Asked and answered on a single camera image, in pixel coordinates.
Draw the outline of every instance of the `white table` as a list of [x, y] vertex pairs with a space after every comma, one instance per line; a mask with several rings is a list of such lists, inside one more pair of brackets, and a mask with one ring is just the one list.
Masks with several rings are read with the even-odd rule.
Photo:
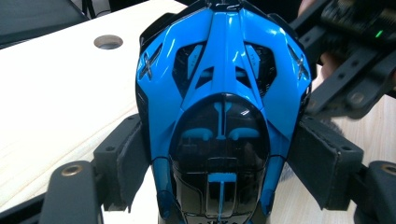
[[[92, 151], [127, 116], [137, 112], [134, 73], [138, 37], [164, 12], [184, 6], [151, 0], [60, 32], [0, 50], [0, 212], [46, 191], [62, 164], [90, 161]], [[123, 40], [103, 50], [101, 35]], [[359, 122], [338, 119], [346, 136], [367, 149], [365, 163], [396, 161], [396, 106], [381, 101]], [[105, 223], [156, 223], [151, 175], [133, 212], [105, 213]], [[351, 222], [351, 212], [321, 212], [294, 177], [279, 185], [273, 223]]]

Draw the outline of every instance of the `vent slot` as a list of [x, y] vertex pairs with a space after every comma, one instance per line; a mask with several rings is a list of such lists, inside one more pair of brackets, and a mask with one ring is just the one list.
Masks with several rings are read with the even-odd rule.
[[260, 96], [263, 97], [276, 78], [274, 53], [266, 47], [253, 44], [246, 44], [246, 49]]
[[250, 81], [248, 80], [247, 71], [242, 69], [242, 68], [240, 68], [240, 67], [236, 67], [235, 68], [235, 73], [236, 73], [236, 80], [238, 80], [244, 86], [246, 86], [249, 89], [251, 89]]
[[214, 70], [215, 70], [214, 67], [206, 68], [204, 70], [204, 72], [201, 74], [201, 76], [199, 77], [197, 85], [195, 86], [195, 89], [198, 89], [198, 88], [204, 86], [207, 82], [212, 80]]
[[204, 44], [188, 45], [176, 53], [172, 77], [181, 97], [185, 97], [191, 84], [192, 76], [204, 52]]

